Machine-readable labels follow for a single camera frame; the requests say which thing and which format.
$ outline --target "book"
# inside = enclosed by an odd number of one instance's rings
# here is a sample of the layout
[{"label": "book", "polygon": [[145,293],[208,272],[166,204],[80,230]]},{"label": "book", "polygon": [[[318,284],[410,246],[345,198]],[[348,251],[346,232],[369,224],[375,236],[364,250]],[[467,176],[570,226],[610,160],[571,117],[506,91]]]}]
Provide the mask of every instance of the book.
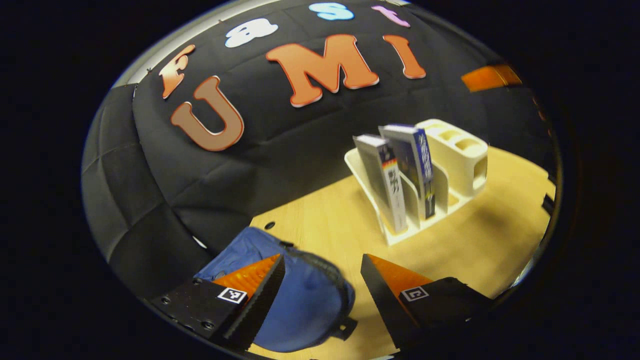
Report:
[{"label": "book", "polygon": [[353,142],[364,164],[374,200],[385,224],[396,234],[407,230],[402,179],[388,140],[376,135],[360,135],[354,136]]},{"label": "book", "polygon": [[435,214],[433,166],[429,143],[424,129],[408,125],[391,124],[378,127],[380,135],[389,140],[396,155],[400,171],[418,191],[418,215],[427,219]]}]

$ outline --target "pink letter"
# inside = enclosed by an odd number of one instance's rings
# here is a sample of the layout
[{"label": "pink letter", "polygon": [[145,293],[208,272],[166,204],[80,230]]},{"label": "pink letter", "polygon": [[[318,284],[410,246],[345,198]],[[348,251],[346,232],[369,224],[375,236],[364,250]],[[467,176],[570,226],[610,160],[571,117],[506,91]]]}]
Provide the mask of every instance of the pink letter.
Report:
[{"label": "pink letter", "polygon": [[406,28],[410,28],[411,27],[408,22],[398,19],[398,16],[396,16],[397,14],[395,12],[387,9],[387,8],[384,8],[382,6],[372,6],[371,8],[373,10],[377,10],[377,11],[381,12],[382,15],[386,16],[389,20],[395,22],[396,24],[398,24],[400,26],[404,26]]}]

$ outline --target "wooden table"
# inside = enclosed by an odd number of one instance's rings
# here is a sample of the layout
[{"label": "wooden table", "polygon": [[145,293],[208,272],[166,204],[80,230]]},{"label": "wooden table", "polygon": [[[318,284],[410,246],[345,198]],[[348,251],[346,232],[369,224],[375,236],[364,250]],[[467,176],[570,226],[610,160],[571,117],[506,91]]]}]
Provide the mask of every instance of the wooden table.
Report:
[{"label": "wooden table", "polygon": [[485,189],[434,226],[387,246],[376,214],[353,176],[253,218],[251,226],[335,263],[354,286],[350,314],[358,327],[347,341],[330,338],[317,347],[278,353],[252,345],[250,352],[274,359],[373,359],[397,351],[360,275],[370,253],[437,280],[457,277],[495,298],[515,280],[544,235],[549,215],[541,207],[554,198],[547,172],[494,147],[488,151]]}]

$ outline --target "letter m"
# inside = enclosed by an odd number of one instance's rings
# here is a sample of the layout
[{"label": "letter m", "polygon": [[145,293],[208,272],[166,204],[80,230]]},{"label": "letter m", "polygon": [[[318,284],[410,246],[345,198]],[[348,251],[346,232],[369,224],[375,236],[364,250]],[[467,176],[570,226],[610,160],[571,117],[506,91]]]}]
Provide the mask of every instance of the letter m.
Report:
[{"label": "letter m", "polygon": [[356,41],[353,35],[332,35],[324,43],[324,56],[299,44],[276,47],[266,56],[267,60],[280,64],[293,89],[291,105],[301,108],[322,98],[322,89],[311,85],[309,76],[333,93],[340,88],[340,68],[344,72],[344,86],[349,89],[378,83],[378,75],[367,66]]}]

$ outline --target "white book holder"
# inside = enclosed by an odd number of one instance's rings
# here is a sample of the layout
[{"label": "white book holder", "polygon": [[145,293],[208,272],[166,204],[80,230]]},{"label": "white book holder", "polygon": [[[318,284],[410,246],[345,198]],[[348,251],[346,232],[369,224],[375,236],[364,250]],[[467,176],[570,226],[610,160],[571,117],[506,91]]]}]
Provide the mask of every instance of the white book holder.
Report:
[{"label": "white book holder", "polygon": [[429,119],[415,126],[424,129],[429,142],[433,165],[431,185],[436,199],[435,214],[427,219],[419,218],[418,191],[400,173],[408,224],[408,229],[402,233],[394,234],[382,221],[358,150],[351,149],[344,155],[344,161],[376,211],[378,224],[388,245],[410,238],[460,209],[482,191],[486,184],[488,146],[484,141],[438,119]]}]

